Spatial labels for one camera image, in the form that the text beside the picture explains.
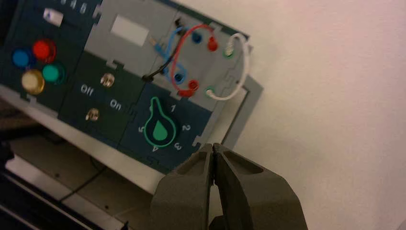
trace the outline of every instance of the blue button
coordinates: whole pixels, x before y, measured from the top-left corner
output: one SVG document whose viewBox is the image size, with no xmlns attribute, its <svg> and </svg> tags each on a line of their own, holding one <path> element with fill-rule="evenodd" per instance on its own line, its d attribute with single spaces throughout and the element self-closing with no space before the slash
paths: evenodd
<svg viewBox="0 0 406 230">
<path fill-rule="evenodd" d="M 12 55 L 12 61 L 15 66 L 25 68 L 30 64 L 30 55 L 26 50 L 17 49 Z"/>
</svg>

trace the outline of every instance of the control panel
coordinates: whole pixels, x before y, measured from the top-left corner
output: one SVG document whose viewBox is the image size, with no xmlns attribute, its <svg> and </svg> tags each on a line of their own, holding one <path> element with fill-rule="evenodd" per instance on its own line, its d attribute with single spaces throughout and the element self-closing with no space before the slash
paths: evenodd
<svg viewBox="0 0 406 230">
<path fill-rule="evenodd" d="M 262 92 L 247 39 L 169 0 L 0 0 L 0 83 L 167 173 L 245 90 L 235 144 Z"/>
</svg>

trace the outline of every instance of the round push button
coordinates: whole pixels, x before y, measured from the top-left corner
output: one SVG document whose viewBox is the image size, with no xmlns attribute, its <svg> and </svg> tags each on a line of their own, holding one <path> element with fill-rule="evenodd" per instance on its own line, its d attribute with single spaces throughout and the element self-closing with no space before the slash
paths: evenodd
<svg viewBox="0 0 406 230">
<path fill-rule="evenodd" d="M 56 57 L 56 45 L 49 39 L 36 41 L 33 45 L 33 53 L 38 60 L 51 63 Z"/>
<path fill-rule="evenodd" d="M 44 66 L 42 75 L 47 82 L 62 84 L 65 81 L 65 70 L 60 64 L 48 64 Z"/>
<path fill-rule="evenodd" d="M 16 49 L 12 54 L 13 64 L 21 69 L 29 67 L 35 63 L 35 59 L 28 49 Z"/>
<path fill-rule="evenodd" d="M 23 74 L 21 84 L 29 94 L 38 95 L 44 90 L 45 81 L 40 71 L 32 69 Z"/>
</svg>

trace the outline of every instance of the number 2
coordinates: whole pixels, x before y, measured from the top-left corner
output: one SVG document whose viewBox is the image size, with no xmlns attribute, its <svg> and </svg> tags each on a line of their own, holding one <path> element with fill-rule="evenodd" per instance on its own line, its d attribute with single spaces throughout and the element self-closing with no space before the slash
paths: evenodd
<svg viewBox="0 0 406 230">
<path fill-rule="evenodd" d="M 183 131 L 189 131 L 192 127 L 190 125 L 182 126 Z"/>
</svg>

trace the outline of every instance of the off label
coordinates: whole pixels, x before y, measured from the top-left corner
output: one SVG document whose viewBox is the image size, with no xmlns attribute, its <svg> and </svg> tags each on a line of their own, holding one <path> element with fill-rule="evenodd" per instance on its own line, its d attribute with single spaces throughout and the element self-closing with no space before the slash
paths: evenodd
<svg viewBox="0 0 406 230">
<path fill-rule="evenodd" d="M 81 88 L 80 88 L 80 91 L 81 91 L 83 94 L 85 94 L 85 95 L 91 97 L 91 96 L 93 95 L 94 88 L 89 87 L 89 86 L 87 86 L 86 84 L 83 84 L 83 85 L 81 86 Z"/>
</svg>

